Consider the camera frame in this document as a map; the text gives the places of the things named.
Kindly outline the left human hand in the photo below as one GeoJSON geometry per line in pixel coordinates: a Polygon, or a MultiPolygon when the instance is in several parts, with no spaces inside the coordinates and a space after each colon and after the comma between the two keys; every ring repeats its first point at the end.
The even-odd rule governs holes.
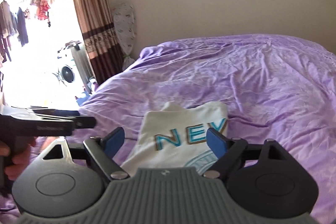
{"type": "Polygon", "coordinates": [[[17,153],[12,157],[13,164],[7,166],[4,170],[9,180],[15,181],[29,165],[31,149],[36,146],[36,139],[36,137],[33,137],[23,152],[17,153]]]}

